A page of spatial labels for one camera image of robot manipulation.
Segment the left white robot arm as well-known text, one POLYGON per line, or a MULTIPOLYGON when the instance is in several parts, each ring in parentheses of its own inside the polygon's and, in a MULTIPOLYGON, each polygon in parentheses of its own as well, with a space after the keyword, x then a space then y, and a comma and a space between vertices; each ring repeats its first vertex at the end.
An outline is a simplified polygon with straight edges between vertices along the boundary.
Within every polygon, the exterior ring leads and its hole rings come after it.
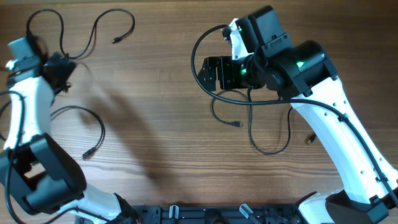
POLYGON ((50 135, 50 107, 75 63, 60 54, 47 57, 28 35, 8 47, 14 59, 6 65, 12 74, 5 94, 12 111, 1 153, 1 183, 12 219, 22 223, 14 199, 29 215, 58 219, 70 212, 93 223, 140 223, 140 215, 118 194, 87 184, 80 166, 50 135))

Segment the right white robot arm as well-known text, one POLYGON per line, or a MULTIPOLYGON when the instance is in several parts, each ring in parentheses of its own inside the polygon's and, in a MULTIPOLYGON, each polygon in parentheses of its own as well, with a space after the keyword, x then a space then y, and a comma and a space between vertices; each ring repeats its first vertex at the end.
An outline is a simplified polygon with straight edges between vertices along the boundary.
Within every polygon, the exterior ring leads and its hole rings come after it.
POLYGON ((265 6, 218 30, 231 55, 207 57, 193 70, 214 99, 222 91, 266 87, 310 125, 333 161, 343 187, 312 193, 298 204, 307 223, 379 223, 397 207, 397 171, 379 152, 353 111, 324 48, 294 45, 274 9, 265 6))

